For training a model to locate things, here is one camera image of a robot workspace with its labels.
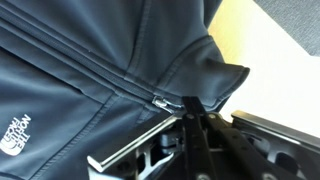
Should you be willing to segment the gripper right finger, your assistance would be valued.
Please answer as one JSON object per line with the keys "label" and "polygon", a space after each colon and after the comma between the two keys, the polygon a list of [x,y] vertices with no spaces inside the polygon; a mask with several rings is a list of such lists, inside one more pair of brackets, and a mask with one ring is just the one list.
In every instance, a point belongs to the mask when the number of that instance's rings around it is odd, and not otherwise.
{"label": "gripper right finger", "polygon": [[231,117],[234,123],[248,125],[316,153],[320,152],[320,139],[316,136],[240,110],[234,111]]}

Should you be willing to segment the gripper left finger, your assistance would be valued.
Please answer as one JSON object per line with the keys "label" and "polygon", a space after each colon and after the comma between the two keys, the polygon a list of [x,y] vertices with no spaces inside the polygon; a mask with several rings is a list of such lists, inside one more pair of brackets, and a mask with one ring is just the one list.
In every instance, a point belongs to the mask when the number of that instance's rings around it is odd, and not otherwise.
{"label": "gripper left finger", "polygon": [[87,156],[89,165],[102,173],[115,162],[167,129],[182,117],[184,111],[170,114],[162,111],[151,119],[124,133],[112,142],[100,146]]}

